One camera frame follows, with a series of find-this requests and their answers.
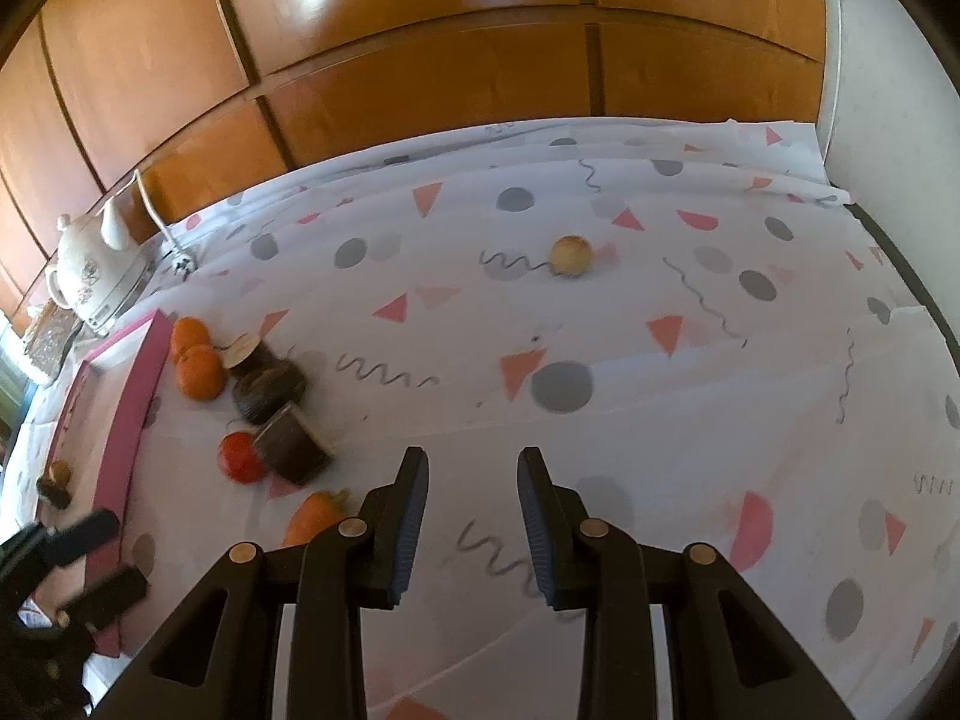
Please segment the orange tangerine front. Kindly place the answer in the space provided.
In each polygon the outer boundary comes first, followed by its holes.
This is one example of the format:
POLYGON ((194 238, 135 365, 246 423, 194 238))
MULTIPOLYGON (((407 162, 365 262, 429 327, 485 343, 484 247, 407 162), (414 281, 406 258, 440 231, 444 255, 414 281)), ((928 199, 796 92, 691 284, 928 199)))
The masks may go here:
POLYGON ((190 346, 176 361, 176 385, 179 392, 191 400, 216 400, 226 382, 226 369, 218 351, 210 344, 190 346))

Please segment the wooden panel cabinet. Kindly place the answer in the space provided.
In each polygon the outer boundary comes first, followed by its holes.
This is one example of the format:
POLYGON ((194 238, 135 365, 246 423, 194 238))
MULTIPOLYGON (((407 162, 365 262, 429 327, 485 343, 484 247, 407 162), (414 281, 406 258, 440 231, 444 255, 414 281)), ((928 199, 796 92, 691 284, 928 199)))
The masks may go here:
POLYGON ((137 239, 449 128, 563 115, 810 122, 827 0, 2 0, 2 312, 60 215, 140 171, 137 239))

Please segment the beige round fruit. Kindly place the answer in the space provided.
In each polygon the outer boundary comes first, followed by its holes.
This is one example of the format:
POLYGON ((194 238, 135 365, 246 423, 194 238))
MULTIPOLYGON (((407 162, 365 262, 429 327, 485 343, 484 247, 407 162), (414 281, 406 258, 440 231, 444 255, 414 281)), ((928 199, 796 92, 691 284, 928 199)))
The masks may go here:
POLYGON ((563 236, 551 246, 548 265, 557 277, 581 278, 592 270, 594 250, 583 236, 563 236))
POLYGON ((47 476, 55 486, 66 488, 71 480, 71 468, 66 461, 54 460, 47 467, 47 476))

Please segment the red tomato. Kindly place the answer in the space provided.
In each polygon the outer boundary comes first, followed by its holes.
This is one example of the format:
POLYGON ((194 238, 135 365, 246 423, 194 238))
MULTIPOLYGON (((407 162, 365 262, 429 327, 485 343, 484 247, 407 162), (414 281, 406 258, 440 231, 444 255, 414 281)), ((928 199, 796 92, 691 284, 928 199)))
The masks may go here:
POLYGON ((267 476, 267 465, 257 455, 254 436, 245 431, 235 431, 221 439, 218 466, 233 483, 256 484, 267 476))

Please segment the orange tangerine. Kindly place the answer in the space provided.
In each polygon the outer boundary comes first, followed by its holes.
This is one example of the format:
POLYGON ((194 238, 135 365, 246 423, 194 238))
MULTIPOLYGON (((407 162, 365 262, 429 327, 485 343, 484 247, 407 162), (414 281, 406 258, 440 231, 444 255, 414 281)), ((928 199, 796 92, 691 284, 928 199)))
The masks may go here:
POLYGON ((195 317, 179 317, 172 325, 169 353, 178 362, 194 346, 210 346, 212 337, 205 323, 195 317))
POLYGON ((176 385, 179 392, 191 400, 216 400, 226 382, 226 369, 218 351, 210 344, 190 346, 176 361, 176 385))

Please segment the small dark cut cylinder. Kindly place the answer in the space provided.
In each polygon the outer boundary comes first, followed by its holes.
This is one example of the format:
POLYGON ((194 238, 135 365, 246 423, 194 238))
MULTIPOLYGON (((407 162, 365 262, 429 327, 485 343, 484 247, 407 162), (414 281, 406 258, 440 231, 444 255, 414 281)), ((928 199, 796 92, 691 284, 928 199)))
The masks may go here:
POLYGON ((235 379, 242 379, 254 372, 275 366, 278 362, 274 351, 268 348, 257 333, 242 333, 221 351, 221 360, 224 369, 235 379))

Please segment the pink shallow tray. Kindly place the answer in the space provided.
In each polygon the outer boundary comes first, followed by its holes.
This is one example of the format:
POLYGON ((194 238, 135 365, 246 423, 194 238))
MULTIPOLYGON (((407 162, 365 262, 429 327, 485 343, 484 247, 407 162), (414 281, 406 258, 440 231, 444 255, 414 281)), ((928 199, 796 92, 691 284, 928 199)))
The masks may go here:
POLYGON ((68 389, 47 452, 71 471, 70 505, 45 500, 36 518, 63 530, 96 509, 124 518, 149 405, 169 356, 172 322, 155 310, 112 333, 83 358, 68 389))

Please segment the large dark cut cylinder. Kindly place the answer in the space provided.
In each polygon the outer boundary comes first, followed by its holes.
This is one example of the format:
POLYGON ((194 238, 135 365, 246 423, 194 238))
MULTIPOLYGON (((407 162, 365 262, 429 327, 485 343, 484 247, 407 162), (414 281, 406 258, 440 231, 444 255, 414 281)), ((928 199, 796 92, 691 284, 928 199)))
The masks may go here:
POLYGON ((286 483, 304 486, 331 465, 327 449, 296 403, 286 403, 254 437, 257 457, 286 483))

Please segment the patterned white tablecloth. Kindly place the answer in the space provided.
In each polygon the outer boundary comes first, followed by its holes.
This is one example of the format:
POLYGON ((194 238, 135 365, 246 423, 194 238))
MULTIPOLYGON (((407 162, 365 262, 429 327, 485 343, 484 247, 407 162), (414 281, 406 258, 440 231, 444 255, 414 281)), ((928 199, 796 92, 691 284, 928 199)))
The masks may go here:
POLYGON ((361 497, 430 457, 412 585, 364 619, 374 717, 569 718, 583 621, 517 500, 556 483, 643 543, 706 541, 861 718, 958 637, 958 372, 807 125, 498 125, 314 164, 179 224, 140 314, 301 367, 361 497), (556 239, 594 250, 553 275, 556 239))

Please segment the orange carrot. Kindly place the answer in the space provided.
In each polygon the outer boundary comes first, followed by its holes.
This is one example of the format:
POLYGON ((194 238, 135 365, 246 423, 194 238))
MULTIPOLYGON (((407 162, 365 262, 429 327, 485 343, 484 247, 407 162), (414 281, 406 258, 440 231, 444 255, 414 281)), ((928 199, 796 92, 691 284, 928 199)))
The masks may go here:
POLYGON ((286 525, 283 548, 302 546, 348 517, 350 491, 317 491, 301 502, 286 525))

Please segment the dark oval fruit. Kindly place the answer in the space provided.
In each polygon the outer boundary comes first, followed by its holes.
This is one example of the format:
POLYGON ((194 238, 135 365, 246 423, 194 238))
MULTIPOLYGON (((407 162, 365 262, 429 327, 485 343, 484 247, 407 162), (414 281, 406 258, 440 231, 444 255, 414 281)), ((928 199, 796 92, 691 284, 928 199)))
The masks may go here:
POLYGON ((233 403, 241 418, 262 426, 286 403, 299 403, 308 379, 294 362, 274 362, 242 376, 233 387, 233 403))

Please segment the white ceramic electric kettle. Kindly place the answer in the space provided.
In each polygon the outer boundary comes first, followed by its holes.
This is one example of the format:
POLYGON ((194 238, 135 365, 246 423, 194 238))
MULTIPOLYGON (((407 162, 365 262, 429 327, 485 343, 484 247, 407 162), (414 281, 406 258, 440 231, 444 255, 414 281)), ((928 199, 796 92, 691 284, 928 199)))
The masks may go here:
POLYGON ((96 213, 57 218, 59 245, 46 270, 53 304, 71 310, 91 332, 107 335, 125 309, 148 262, 114 199, 96 213))

